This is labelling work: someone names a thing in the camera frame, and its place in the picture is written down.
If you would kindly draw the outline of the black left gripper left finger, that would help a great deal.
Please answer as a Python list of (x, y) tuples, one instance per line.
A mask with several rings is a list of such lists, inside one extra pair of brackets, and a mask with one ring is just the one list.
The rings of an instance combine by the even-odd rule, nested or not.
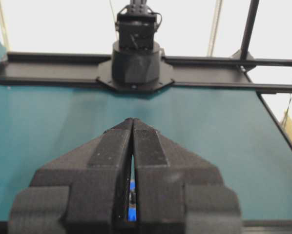
[(38, 168), (14, 199), (10, 234), (110, 234), (125, 218), (131, 172), (128, 118)]

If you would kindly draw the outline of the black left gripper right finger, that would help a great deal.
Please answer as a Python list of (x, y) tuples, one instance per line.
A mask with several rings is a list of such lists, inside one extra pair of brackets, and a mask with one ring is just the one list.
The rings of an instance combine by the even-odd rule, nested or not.
[(139, 119), (132, 133), (139, 233), (241, 233), (238, 197), (216, 165)]

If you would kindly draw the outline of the black opposite robot arm base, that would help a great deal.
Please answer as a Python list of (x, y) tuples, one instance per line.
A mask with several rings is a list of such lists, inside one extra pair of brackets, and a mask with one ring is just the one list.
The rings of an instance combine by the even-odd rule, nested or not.
[(150, 93), (174, 83), (174, 69), (162, 58), (154, 35), (159, 13), (145, 0), (132, 0), (117, 14), (111, 59), (99, 64), (97, 82), (118, 92)]

